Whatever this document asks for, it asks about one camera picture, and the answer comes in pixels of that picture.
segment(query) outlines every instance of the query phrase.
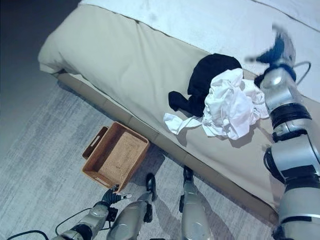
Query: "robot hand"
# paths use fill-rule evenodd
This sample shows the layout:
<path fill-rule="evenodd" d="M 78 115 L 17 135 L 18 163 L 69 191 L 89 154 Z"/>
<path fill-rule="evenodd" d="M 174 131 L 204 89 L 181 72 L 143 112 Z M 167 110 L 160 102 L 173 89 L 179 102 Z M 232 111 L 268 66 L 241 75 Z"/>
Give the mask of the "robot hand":
<path fill-rule="evenodd" d="M 114 193 L 119 189 L 119 184 L 114 185 L 112 188 L 110 188 L 102 197 L 102 202 L 105 202 L 108 206 L 111 204 L 115 204 L 123 199 L 129 199 L 132 197 L 132 194 L 124 194 L 124 195 L 118 195 Z"/>
<path fill-rule="evenodd" d="M 296 62 L 296 50 L 291 38 L 287 31 L 278 25 L 273 24 L 272 30 L 276 31 L 274 46 L 260 56 L 247 57 L 246 61 L 270 65 L 286 64 L 292 68 Z"/>

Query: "wicker basket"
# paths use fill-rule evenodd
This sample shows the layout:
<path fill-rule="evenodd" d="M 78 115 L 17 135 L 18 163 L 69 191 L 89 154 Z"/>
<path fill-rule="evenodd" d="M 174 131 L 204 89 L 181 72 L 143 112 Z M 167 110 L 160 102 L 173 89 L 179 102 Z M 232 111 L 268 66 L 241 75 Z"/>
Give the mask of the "wicker basket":
<path fill-rule="evenodd" d="M 114 122 L 103 127 L 83 153 L 83 173 L 107 188 L 123 189 L 146 156 L 149 141 L 130 128 Z"/>

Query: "beige bed sheet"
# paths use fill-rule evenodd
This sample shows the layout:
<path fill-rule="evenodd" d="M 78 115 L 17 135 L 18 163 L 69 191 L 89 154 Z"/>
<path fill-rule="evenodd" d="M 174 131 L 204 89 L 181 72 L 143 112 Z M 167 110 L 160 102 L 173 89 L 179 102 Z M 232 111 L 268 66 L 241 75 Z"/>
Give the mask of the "beige bed sheet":
<path fill-rule="evenodd" d="M 272 144 L 269 119 L 251 126 L 249 134 L 238 140 L 207 137 L 201 127 L 175 136 L 163 122 L 164 113 L 186 118 L 169 107 L 168 93 L 187 96 L 193 68 L 207 54 L 133 19 L 82 5 L 48 37 L 39 62 L 48 73 L 66 69 L 81 74 L 138 119 L 275 208 L 283 185 L 262 161 Z M 305 102 L 319 122 L 320 104 Z"/>

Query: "bed frame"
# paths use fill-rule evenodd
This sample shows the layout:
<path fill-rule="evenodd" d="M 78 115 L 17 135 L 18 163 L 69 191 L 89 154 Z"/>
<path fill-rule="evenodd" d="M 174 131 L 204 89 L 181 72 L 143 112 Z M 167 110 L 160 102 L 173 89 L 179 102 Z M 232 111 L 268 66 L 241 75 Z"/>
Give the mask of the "bed frame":
<path fill-rule="evenodd" d="M 253 73 L 246 71 L 243 74 L 247 76 L 251 75 L 251 77 L 247 79 L 253 79 Z M 252 214 L 257 214 L 272 224 L 276 224 L 278 222 L 278 214 L 271 206 L 180 148 L 167 137 L 158 133 L 156 130 L 131 115 L 129 111 L 107 99 L 102 92 L 93 89 L 91 86 L 68 73 L 55 74 L 54 76 L 88 101 L 99 106 L 113 118 L 145 136 L 152 143 L 172 155 L 176 160 L 188 166 L 207 181 L 221 189 L 224 193 L 239 201 L 240 206 L 242 205 L 241 207 L 249 209 L 252 211 Z"/>

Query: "gray carpet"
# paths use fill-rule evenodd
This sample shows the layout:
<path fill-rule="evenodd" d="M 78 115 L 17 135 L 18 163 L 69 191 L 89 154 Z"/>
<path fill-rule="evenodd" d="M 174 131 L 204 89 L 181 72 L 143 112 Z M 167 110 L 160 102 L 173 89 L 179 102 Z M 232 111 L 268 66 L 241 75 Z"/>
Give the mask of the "gray carpet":
<path fill-rule="evenodd" d="M 0 239 L 32 229 L 49 238 L 55 226 L 84 208 L 92 207 L 106 191 L 81 173 L 82 152 L 101 126 L 113 121 L 108 115 L 59 83 L 17 136 L 0 167 Z M 145 190 L 145 176 L 155 174 L 158 198 L 153 221 L 142 226 L 139 239 L 179 239 L 179 199 L 183 192 L 183 168 L 170 155 L 151 145 L 147 156 L 123 190 L 133 197 L 114 206 L 122 210 Z M 200 191 L 211 231 L 216 239 L 272 239 L 268 222 L 245 210 L 214 186 L 194 179 Z M 70 228 L 81 216 L 66 222 Z M 106 238 L 101 231 L 97 240 Z M 43 239 L 37 234 L 17 239 Z"/>

